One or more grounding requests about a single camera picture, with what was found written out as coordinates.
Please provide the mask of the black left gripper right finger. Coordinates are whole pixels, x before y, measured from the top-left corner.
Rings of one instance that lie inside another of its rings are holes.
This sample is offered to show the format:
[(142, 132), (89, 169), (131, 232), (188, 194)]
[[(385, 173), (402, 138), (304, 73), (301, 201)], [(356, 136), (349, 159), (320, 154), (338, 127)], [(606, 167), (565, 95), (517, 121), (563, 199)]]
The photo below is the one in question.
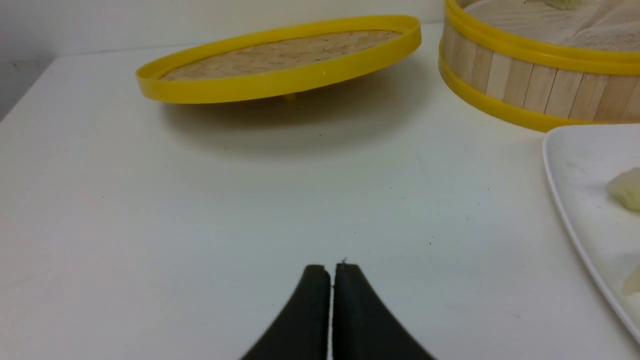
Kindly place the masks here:
[(359, 265), (336, 265), (332, 354), (334, 360), (432, 360), (394, 317)]

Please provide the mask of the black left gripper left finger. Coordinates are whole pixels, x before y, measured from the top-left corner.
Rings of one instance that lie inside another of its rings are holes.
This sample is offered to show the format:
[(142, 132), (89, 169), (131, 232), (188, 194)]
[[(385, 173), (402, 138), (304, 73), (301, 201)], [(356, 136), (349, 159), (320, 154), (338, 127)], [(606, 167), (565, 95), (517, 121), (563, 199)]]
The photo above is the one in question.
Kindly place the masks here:
[(243, 360), (326, 360), (331, 282), (325, 267), (311, 264), (286, 305)]

